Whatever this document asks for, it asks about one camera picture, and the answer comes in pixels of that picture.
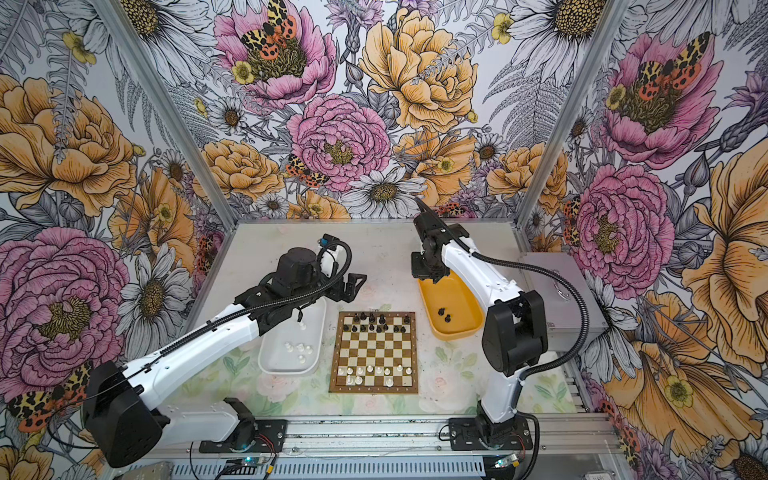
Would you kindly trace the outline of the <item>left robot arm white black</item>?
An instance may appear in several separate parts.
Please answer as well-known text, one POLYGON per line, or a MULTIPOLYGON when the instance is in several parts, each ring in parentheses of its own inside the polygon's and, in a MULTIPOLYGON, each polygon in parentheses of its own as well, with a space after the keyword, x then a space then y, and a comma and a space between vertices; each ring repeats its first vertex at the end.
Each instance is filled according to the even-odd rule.
POLYGON ((82 404, 83 423, 109 466, 128 466, 158 446, 172 419, 159 406, 182 384, 231 350, 266 337, 282 323, 300 322, 318 300, 352 302, 365 283, 352 274, 352 250, 326 235, 320 249, 294 247, 277 269, 198 328, 143 357, 94 368, 82 404))

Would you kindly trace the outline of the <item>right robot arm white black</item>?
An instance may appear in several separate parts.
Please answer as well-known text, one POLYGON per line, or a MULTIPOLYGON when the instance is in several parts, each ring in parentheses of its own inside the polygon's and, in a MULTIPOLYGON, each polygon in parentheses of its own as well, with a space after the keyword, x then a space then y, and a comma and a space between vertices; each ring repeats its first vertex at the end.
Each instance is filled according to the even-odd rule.
POLYGON ((515 426, 526 378, 548 350, 543 300, 499 272, 496 260, 480 254, 461 225, 446 224, 420 199, 416 204, 413 223, 421 249, 411 254, 412 276, 437 286, 455 275, 485 313, 481 346, 495 374, 481 396, 476 425, 488 442, 515 426))

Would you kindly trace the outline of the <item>wooden chess board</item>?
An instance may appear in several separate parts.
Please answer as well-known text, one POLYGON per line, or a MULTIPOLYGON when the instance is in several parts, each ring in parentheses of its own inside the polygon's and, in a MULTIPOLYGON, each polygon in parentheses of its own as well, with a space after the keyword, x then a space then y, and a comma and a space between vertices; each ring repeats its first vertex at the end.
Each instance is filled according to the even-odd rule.
POLYGON ((329 391, 338 394, 417 394, 416 314, 341 311, 329 391))

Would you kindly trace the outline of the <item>yellow plastic tray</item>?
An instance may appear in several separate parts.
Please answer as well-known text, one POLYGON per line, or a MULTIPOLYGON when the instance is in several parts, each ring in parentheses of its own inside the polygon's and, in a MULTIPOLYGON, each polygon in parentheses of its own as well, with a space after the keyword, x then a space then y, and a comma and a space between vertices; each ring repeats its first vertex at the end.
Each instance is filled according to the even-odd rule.
POLYGON ((437 283, 419 280, 419 289, 432 333, 437 339, 454 341, 482 329, 485 311, 455 273, 437 283))

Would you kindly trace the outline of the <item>white plastic tray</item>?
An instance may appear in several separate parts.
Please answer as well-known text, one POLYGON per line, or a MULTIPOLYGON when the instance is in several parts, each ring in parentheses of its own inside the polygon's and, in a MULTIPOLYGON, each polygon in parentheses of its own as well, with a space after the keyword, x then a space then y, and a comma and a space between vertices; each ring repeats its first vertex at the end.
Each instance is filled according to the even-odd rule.
POLYGON ((263 373, 299 376, 313 373, 322 349, 327 302, 317 300, 268 332, 262 341, 258 365, 263 373))

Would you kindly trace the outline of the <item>grey metal box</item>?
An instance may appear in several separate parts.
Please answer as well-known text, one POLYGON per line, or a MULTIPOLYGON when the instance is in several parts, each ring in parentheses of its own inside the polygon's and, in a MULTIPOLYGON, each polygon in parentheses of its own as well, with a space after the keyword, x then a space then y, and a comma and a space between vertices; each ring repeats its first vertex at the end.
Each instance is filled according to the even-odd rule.
MULTIPOLYGON (((574 259, 567 253, 530 252, 520 262, 545 268, 568 280, 582 295, 590 318, 587 343, 608 327, 590 288, 574 259)), ((579 308, 572 294, 560 283, 545 275, 522 272, 525 290, 536 291, 543 299, 547 322, 549 350, 567 351, 576 341, 581 327, 579 308)))

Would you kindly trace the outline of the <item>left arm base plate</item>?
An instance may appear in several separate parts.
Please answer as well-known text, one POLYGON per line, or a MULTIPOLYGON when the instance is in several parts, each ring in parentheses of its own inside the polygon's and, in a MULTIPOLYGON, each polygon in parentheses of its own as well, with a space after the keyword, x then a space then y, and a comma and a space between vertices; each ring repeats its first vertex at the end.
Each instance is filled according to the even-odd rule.
POLYGON ((286 439, 286 420, 256 419, 241 421, 224 440, 202 441, 198 451, 204 454, 280 453, 286 439))

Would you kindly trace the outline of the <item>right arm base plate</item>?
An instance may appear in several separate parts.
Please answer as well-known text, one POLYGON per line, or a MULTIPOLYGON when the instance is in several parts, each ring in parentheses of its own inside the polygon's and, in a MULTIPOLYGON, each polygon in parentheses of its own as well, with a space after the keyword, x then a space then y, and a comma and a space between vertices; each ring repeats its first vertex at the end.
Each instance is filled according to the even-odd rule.
POLYGON ((526 419, 516 416, 503 423, 492 423, 485 417, 451 418, 448 435, 453 451, 530 451, 533 447, 531 428, 526 419))

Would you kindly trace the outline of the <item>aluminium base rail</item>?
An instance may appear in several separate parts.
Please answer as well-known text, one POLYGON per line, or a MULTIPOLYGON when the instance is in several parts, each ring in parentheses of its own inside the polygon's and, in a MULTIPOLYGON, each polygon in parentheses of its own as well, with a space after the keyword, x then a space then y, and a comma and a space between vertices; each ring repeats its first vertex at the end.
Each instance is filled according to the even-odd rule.
MULTIPOLYGON (((386 455, 493 455, 503 450, 453 451, 446 416, 294 417, 288 422, 281 459, 386 455)), ((600 413, 539 413, 526 419, 541 455, 612 454, 619 439, 600 413)))

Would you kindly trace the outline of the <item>aluminium corner post left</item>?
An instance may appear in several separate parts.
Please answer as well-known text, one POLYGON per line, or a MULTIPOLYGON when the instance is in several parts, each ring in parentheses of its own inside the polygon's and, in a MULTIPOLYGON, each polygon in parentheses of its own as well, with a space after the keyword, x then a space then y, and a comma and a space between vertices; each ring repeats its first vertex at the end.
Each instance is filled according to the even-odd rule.
POLYGON ((215 182, 161 75, 156 70, 151 55, 142 46, 120 2, 96 1, 94 8, 119 45, 131 71, 137 75, 137 80, 142 84, 145 93, 164 121, 178 149, 190 164, 196 179, 221 219, 225 231, 234 232, 238 224, 237 216, 215 182))

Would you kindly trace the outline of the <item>aluminium corner post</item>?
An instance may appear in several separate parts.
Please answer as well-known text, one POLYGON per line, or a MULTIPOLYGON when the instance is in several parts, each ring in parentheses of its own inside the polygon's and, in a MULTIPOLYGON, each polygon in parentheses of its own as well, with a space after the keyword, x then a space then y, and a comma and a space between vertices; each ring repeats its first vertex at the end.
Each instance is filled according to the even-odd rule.
POLYGON ((533 175, 531 184, 522 198, 522 203, 515 220, 519 230, 522 230, 526 225, 534 207, 538 204, 547 179, 557 164, 566 137, 579 113, 581 102, 592 86, 592 82, 603 60, 609 54, 612 42, 618 35, 629 6, 630 1, 628 0, 615 0, 608 1, 604 8, 591 45, 588 47, 584 61, 574 76, 571 89, 560 109, 554 129, 546 142, 546 148, 542 153, 539 168, 533 175))
POLYGON ((164 121, 178 149, 190 164, 196 179, 221 219, 225 231, 234 232, 238 224, 237 216, 215 182, 161 75, 156 70, 151 55, 142 46, 120 2, 96 1, 94 8, 119 45, 131 71, 137 75, 137 80, 142 84, 145 93, 164 121))

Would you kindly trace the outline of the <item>aluminium corner post right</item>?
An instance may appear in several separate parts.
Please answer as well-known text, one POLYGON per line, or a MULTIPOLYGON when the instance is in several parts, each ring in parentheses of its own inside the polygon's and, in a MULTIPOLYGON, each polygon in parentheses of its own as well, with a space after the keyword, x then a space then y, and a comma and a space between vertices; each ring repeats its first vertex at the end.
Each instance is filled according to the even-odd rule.
POLYGON ((531 184, 522 198, 522 203, 515 220, 519 230, 522 230, 526 225, 534 207, 538 204, 547 179, 557 164, 566 137, 579 113, 581 102, 592 86, 592 82, 603 60, 609 54, 612 42, 618 35, 629 6, 630 1, 628 0, 615 0, 608 1, 604 8, 591 45, 588 47, 584 61, 574 76, 571 89, 560 109, 554 129, 546 142, 546 148, 542 153, 539 168, 533 175, 531 184))

